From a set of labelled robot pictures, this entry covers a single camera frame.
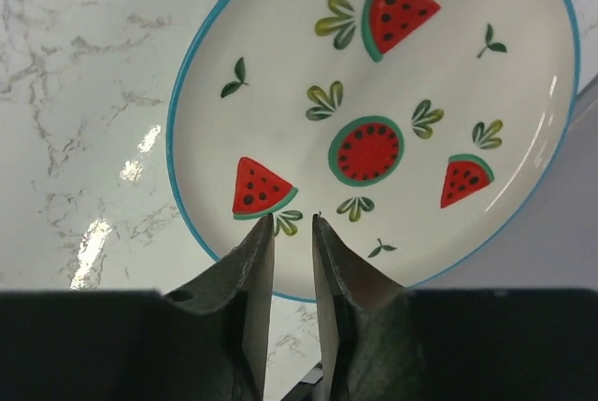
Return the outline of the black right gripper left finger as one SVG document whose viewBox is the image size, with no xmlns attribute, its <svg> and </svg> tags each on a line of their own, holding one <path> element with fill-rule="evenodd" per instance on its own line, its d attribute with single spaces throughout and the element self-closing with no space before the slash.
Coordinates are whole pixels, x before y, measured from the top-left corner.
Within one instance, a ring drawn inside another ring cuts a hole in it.
<svg viewBox="0 0 598 401">
<path fill-rule="evenodd" d="M 274 264 L 267 214 L 217 263 L 166 295 L 165 399 L 263 399 Z"/>
</svg>

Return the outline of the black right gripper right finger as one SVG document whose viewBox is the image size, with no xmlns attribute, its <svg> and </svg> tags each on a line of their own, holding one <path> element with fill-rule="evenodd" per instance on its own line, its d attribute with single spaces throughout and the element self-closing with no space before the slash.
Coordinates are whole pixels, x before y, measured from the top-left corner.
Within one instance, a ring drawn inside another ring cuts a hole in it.
<svg viewBox="0 0 598 401">
<path fill-rule="evenodd" d="M 312 218 L 320 354 L 328 400 L 422 400 L 424 359 L 409 292 Z"/>
</svg>

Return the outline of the watermelon pattern plate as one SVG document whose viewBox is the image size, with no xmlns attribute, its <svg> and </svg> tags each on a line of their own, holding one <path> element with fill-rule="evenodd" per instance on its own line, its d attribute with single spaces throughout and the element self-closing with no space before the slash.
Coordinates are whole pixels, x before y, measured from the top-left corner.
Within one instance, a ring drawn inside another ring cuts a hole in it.
<svg viewBox="0 0 598 401">
<path fill-rule="evenodd" d="M 178 71 L 170 183 L 212 258 L 264 215 L 278 296 L 314 297 L 320 214 L 404 285 L 489 242 L 577 95 L 571 0 L 219 0 Z"/>
</svg>

